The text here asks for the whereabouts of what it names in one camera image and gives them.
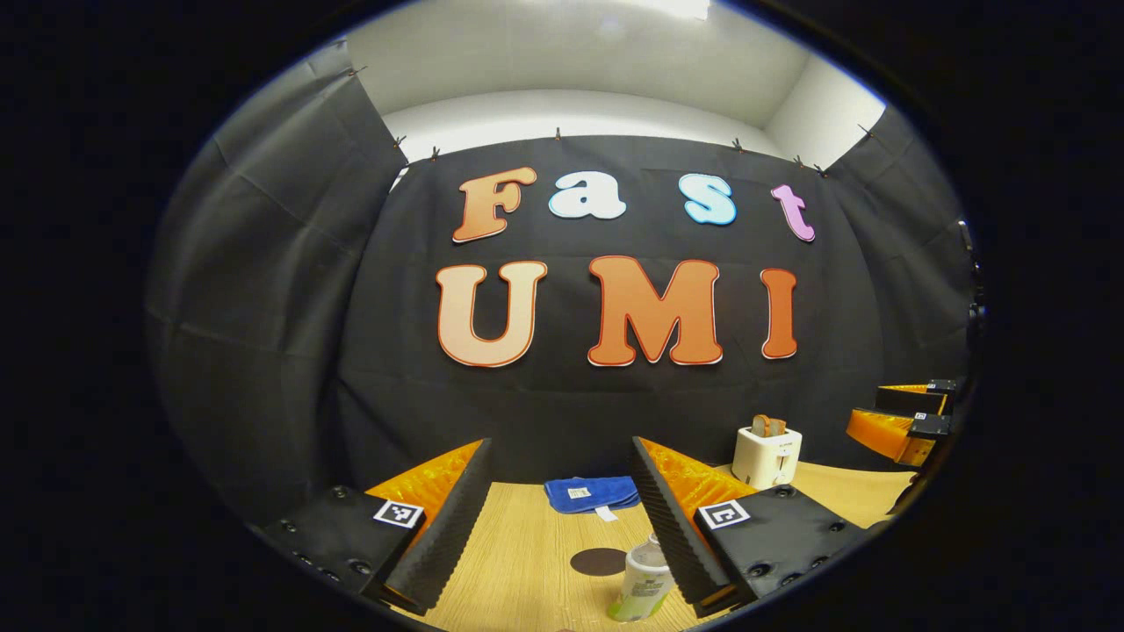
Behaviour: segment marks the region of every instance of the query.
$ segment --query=white ceiling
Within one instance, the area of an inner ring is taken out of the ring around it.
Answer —
[[[704,21],[635,2],[419,0],[348,34],[348,48],[382,115],[553,88],[649,97],[756,128],[809,56],[736,9],[711,4]]]

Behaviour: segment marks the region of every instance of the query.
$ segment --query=white bottle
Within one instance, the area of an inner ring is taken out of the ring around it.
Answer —
[[[655,534],[625,556],[625,580],[620,594],[609,606],[616,621],[638,621],[649,617],[663,605],[676,583],[660,549]]]

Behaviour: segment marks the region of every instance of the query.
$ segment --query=table surface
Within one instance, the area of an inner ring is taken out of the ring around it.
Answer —
[[[729,473],[729,466],[715,468]],[[868,527],[886,520],[913,472],[869,472],[797,464],[792,486],[852,523]],[[651,617],[631,623],[606,614],[620,589],[623,572],[590,577],[570,567],[580,551],[627,551],[644,542],[652,525],[642,505],[597,514],[560,514],[551,508],[542,485],[493,482],[437,606],[425,616],[398,612],[429,625],[457,632],[588,632],[685,630],[697,619],[678,589]]]

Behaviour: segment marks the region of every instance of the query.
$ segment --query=label on towel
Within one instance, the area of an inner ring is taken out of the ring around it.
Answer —
[[[600,507],[593,511],[597,512],[597,515],[601,516],[601,520],[604,520],[605,522],[613,522],[617,520],[617,516],[609,511],[608,505],[601,505]]]

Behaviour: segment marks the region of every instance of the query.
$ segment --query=blue cloth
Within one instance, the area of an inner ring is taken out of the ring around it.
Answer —
[[[560,478],[543,484],[546,498],[561,514],[588,514],[602,505],[624,509],[640,503],[632,477]]]

